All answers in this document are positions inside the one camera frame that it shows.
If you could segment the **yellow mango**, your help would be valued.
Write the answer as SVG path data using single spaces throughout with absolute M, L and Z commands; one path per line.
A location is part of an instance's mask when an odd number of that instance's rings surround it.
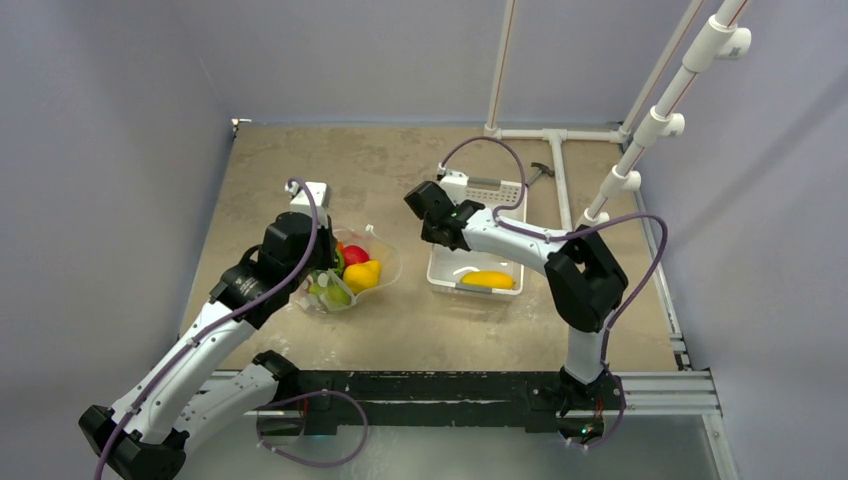
M 514 278 L 500 271 L 468 272 L 460 279 L 460 282 L 476 287 L 501 290 L 512 290 L 515 286 Z

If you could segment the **clear zip top bag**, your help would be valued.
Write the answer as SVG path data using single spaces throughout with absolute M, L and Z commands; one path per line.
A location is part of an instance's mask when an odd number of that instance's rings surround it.
M 372 225 L 364 230 L 336 228 L 337 266 L 310 273 L 292 295 L 309 313 L 335 313 L 354 307 L 395 283 L 402 271 L 397 249 L 379 238 Z

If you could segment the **white plastic basket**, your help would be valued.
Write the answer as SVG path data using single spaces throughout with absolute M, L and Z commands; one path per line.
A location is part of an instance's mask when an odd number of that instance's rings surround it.
M 464 200 L 473 200 L 487 208 L 495 208 L 518 202 L 520 193 L 519 182 L 469 177 Z M 507 273 L 514 278 L 515 286 L 512 290 L 463 286 L 460 279 L 466 273 L 473 271 Z M 452 251 L 446 247 L 434 245 L 430 253 L 426 278 L 430 288 L 438 293 L 511 301 L 523 290 L 524 267 L 493 254 L 467 252 L 460 249 Z

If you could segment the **green lime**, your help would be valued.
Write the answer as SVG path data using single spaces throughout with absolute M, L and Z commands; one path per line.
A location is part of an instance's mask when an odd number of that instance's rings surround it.
M 309 280 L 309 293 L 328 311 L 346 309 L 353 304 L 352 294 L 334 272 L 314 272 Z

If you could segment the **green ridged squash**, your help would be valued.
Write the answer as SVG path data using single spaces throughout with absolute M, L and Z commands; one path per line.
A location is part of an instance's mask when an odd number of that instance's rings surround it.
M 338 278 L 342 278 L 342 277 L 343 277 L 343 274 L 344 274 L 344 270 L 345 270 L 345 268 L 346 268 L 346 264 L 345 264 L 344 255 L 343 255 L 343 253 L 342 253 L 341 251 L 336 250 L 336 251 L 335 251 L 335 260 L 334 260 L 334 265 L 333 265 L 333 268 L 331 269 L 331 271 L 332 271 L 332 272 L 333 272 L 333 273 L 334 273 L 334 274 L 335 274 Z

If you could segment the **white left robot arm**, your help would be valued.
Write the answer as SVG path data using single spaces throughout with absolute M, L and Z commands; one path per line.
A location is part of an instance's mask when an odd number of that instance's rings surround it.
M 92 405 L 79 426 L 98 456 L 95 478 L 172 479 L 197 443 L 205 414 L 188 404 L 219 364 L 286 306 L 314 270 L 334 266 L 336 240 L 322 207 L 278 215 L 263 241 L 226 270 L 190 328 L 156 366 L 110 406 Z

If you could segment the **red apple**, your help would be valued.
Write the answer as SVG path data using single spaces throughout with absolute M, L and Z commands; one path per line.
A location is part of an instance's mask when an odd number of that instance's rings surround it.
M 341 249 L 342 258 L 346 267 L 366 263 L 370 260 L 368 252 L 358 245 L 346 245 Z

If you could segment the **yellow bell pepper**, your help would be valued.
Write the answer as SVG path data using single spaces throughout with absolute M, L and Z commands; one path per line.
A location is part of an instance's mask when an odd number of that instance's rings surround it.
M 342 277 L 345 285 L 354 295 L 376 288 L 380 283 L 381 264 L 377 260 L 348 266 Z

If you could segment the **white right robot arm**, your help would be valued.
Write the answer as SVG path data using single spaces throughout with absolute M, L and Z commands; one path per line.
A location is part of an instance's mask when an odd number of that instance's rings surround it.
M 555 309 L 569 327 L 560 373 L 563 397 L 576 407 L 596 399 L 605 375 L 608 328 L 629 284 L 597 229 L 547 230 L 502 219 L 497 209 L 480 202 L 455 202 L 433 181 L 420 183 L 404 201 L 422 221 L 424 241 L 499 256 L 546 278 Z

